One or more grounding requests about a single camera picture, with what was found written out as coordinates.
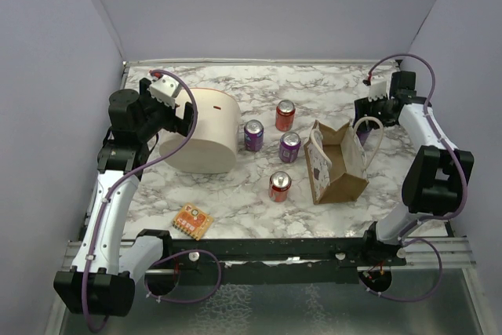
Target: white cylindrical container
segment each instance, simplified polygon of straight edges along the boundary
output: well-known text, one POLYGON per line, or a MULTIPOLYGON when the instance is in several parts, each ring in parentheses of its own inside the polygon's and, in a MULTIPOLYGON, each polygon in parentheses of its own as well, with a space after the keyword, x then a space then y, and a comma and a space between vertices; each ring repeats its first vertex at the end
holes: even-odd
MULTIPOLYGON (((234 97, 216 89, 193 88, 197 101, 198 121, 195 133, 180 151, 165 161, 186 173, 226 173, 237 159, 238 124, 241 109, 234 97)), ((185 103, 190 102, 185 91, 176 98, 180 106, 176 115, 183 118, 185 103)), ((160 155, 166 155, 184 137, 177 133, 162 133, 160 155)))

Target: can lid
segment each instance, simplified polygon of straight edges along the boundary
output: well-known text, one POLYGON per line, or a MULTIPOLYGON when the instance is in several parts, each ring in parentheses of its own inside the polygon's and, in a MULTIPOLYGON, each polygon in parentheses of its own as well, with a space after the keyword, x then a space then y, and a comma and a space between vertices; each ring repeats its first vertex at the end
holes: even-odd
POLYGON ((260 121, 257 121, 256 119, 252 119, 251 121, 247 122, 246 125, 244 126, 244 129, 251 134, 255 133, 260 133, 264 129, 264 125, 261 124, 260 121))
POLYGON ((286 172, 276 172, 270 179, 277 188, 287 188, 291 184, 291 177, 286 172))
POLYGON ((282 100, 277 107, 283 113, 291 113, 295 110, 295 104, 290 100, 282 100))
POLYGON ((282 135, 281 142, 289 147, 296 147, 301 142, 300 135, 293 131, 289 131, 282 135))

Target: marble tabletop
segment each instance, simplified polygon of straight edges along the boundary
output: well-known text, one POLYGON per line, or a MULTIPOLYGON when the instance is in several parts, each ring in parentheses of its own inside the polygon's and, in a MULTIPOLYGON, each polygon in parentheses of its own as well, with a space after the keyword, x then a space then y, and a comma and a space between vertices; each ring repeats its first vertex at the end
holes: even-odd
MULTIPOLYGON (((304 149, 293 164, 278 158, 282 133, 275 128, 276 104, 285 98, 296 104, 293 131, 303 142, 316 119, 338 129, 354 117, 354 100, 367 96, 362 80, 370 65, 140 66, 129 69, 125 87, 138 89, 139 80, 153 68, 176 73, 190 87, 231 94, 241 108, 242 125, 253 118, 264 124, 264 146, 257 153, 245 151, 241 127, 237 164, 229 173, 182 173, 164 162, 147 169, 129 208, 125 239, 144 228, 169 230, 174 238, 187 238, 172 226, 186 202, 214 217, 204 236, 207 239, 359 237, 401 200, 401 185, 415 154, 399 126, 385 129, 380 150, 367 171, 369 185, 356 202, 313 205, 304 149), (283 203, 272 202, 267 195, 270 175, 277 170, 285 170, 293 179, 283 203)), ((388 80, 393 71, 395 67, 382 66, 373 80, 388 80)), ((376 139, 377 133, 372 133, 367 151, 376 139)), ((150 159, 158 156, 157 146, 150 159)), ((414 235, 441 236, 446 230, 442 222, 431 221, 414 235)))

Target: gray wall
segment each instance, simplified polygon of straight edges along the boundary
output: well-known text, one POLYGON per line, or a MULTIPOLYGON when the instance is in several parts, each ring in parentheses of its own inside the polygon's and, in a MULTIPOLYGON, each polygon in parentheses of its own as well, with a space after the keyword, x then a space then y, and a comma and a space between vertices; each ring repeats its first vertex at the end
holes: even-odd
MULTIPOLYGON (((435 68, 432 103, 441 127, 475 156, 467 207, 454 225, 471 241, 494 314, 502 313, 501 22, 502 0, 438 0, 411 47, 435 68)), ((428 92, 427 71, 411 60, 404 68, 417 71, 420 92, 428 92)))
POLYGON ((408 51, 435 0, 101 0, 127 60, 376 59, 408 51))
POLYGON ((122 60, 90 0, 0 0, 0 333, 42 333, 122 60))

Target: bag handle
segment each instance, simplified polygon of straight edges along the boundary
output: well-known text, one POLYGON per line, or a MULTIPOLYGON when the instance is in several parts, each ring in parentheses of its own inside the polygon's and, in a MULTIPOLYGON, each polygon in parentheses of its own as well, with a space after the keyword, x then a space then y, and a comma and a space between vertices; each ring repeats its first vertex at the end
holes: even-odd
POLYGON ((311 142, 314 145, 315 149, 317 149, 318 152, 321 154, 321 156, 326 160, 326 162, 328 163, 328 167, 331 169, 331 167, 333 166, 333 163, 331 162, 329 157, 326 155, 326 153, 324 153, 324 151, 322 150, 322 147, 319 146, 319 144, 317 143, 317 140, 315 139, 315 135, 318 135, 322 140, 323 137, 322 137, 321 131, 319 129, 312 129, 311 142))
POLYGON ((355 124, 354 124, 354 131, 357 133, 358 131, 358 128, 359 126, 361 125, 361 123, 363 123, 364 121, 373 121, 375 122, 379 127, 380 127, 380 138, 378 139, 378 143, 376 143, 376 147, 375 149, 373 150, 373 153, 371 154, 371 156, 368 158, 368 160, 366 160, 366 166, 364 167, 364 169, 368 169, 369 167, 369 164, 371 164, 371 162, 373 161, 373 158, 375 157, 375 155, 377 154, 378 152, 378 149, 380 148, 380 144, 382 144, 382 139, 384 138, 384 125, 382 124, 382 122, 378 119, 378 118, 375 118, 375 117, 362 117, 361 119, 359 119, 355 124))

